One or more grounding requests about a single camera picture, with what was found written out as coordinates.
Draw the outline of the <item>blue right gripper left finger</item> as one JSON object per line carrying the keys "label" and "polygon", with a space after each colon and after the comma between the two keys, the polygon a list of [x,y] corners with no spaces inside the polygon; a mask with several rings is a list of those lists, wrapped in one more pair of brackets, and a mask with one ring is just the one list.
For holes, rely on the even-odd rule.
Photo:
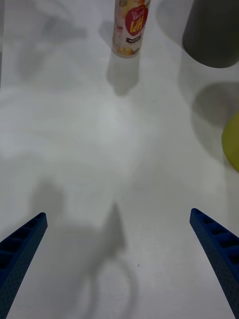
{"label": "blue right gripper left finger", "polygon": [[47,229],[39,213],[0,243],[0,319],[5,319]]}

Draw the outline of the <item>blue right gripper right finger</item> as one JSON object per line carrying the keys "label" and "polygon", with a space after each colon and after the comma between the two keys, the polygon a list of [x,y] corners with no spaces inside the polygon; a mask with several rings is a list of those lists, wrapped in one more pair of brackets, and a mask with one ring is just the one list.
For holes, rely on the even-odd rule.
{"label": "blue right gripper right finger", "polygon": [[196,208],[191,210],[190,225],[207,255],[235,318],[239,318],[239,238]]}

